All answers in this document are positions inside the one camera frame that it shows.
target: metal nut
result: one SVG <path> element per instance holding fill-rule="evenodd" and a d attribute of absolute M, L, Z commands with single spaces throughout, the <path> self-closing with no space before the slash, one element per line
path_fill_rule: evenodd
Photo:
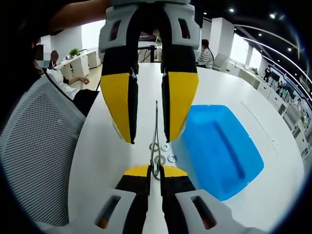
<path fill-rule="evenodd" d="M 150 150 L 152 150 L 153 147 L 153 143 L 150 144 Z M 158 143 L 155 143 L 155 148 L 154 148 L 154 152 L 158 151 Z"/>
<path fill-rule="evenodd" d="M 158 163 L 158 157 L 159 156 L 154 157 L 154 164 L 155 165 L 157 165 L 157 163 Z M 160 164 L 161 165 L 166 164 L 166 158 L 163 155 L 160 156 Z"/>
<path fill-rule="evenodd" d="M 171 163 L 176 162 L 176 156 L 175 155 L 168 155 L 167 160 Z"/>
<path fill-rule="evenodd" d="M 160 149 L 164 152 L 167 152 L 170 149 L 170 146 L 168 144 L 162 144 L 160 145 Z"/>

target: office desk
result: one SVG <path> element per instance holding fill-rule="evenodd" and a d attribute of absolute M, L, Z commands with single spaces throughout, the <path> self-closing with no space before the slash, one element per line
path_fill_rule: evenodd
<path fill-rule="evenodd" d="M 272 105 L 241 78 L 222 72 L 198 68 L 199 86 L 193 104 L 228 106 L 240 120 L 262 155 L 264 169 L 245 189 L 224 201 L 233 217 L 248 227 L 270 230 L 292 204 L 303 182 L 303 164 L 291 131 Z M 69 180 L 69 218 L 83 213 L 97 192 L 114 188 L 124 171 L 149 164 L 152 136 L 155 127 L 155 101 L 159 109 L 159 141 L 165 142 L 161 101 L 159 63 L 140 64 L 138 75 L 138 110 L 135 145 L 127 144 L 116 133 L 103 96 L 95 100 L 76 146 Z M 178 140 L 171 144 L 179 167 L 187 169 L 198 188 L 194 171 Z M 149 211 L 143 233 L 168 233 L 161 210 L 160 183 L 151 179 Z"/>
<path fill-rule="evenodd" d="M 72 73 L 71 71 L 70 64 L 73 67 L 74 73 Z M 60 69 L 60 71 L 62 72 L 63 76 L 66 79 L 72 79 L 73 77 L 85 77 L 89 74 L 87 53 L 79 55 L 70 60 L 65 60 L 54 68 L 58 70 Z"/>

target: person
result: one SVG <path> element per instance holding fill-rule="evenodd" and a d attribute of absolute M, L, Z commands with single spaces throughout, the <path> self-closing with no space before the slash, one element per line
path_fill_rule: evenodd
<path fill-rule="evenodd" d="M 34 60 L 34 66 L 39 75 L 42 76 L 46 74 L 47 76 L 49 76 L 54 81 L 54 83 L 64 92 L 64 94 L 73 101 L 74 105 L 82 112 L 84 116 L 88 115 L 93 105 L 93 102 L 98 95 L 98 91 L 93 91 L 89 89 L 79 90 L 70 87 L 71 84 L 79 80 L 85 84 L 88 84 L 90 81 L 87 77 L 75 77 L 68 80 L 62 75 L 60 70 L 56 70 L 52 67 L 41 68 L 36 60 Z"/>
<path fill-rule="evenodd" d="M 50 59 L 48 67 L 54 68 L 57 65 L 58 58 L 59 58 L 59 54 L 57 53 L 57 51 L 56 50 L 52 51 L 51 59 Z"/>
<path fill-rule="evenodd" d="M 213 68 L 214 56 L 209 49 L 209 42 L 206 39 L 201 40 L 201 53 L 196 62 L 198 67 L 204 67 L 208 69 Z"/>
<path fill-rule="evenodd" d="M 298 98 L 297 99 L 297 101 L 295 101 L 294 103 L 293 103 L 293 105 L 297 108 L 297 110 L 298 111 L 300 111 L 301 112 L 301 99 L 300 98 Z"/>
<path fill-rule="evenodd" d="M 264 70 L 263 80 L 268 83 L 271 74 L 271 65 L 268 65 L 268 67 Z"/>

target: blue plastic container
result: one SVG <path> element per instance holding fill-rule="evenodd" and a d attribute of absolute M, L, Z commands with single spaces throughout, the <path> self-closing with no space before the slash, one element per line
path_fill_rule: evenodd
<path fill-rule="evenodd" d="M 191 106 L 182 137 L 200 186 L 220 201 L 245 188 L 264 167 L 252 139 L 226 106 Z"/>

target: mesh office chair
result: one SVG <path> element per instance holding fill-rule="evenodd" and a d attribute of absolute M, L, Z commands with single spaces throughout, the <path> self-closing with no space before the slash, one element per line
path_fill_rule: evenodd
<path fill-rule="evenodd" d="M 37 223 L 69 222 L 69 174 L 84 121 L 76 106 L 43 76 L 23 95 L 0 136 L 8 182 Z"/>

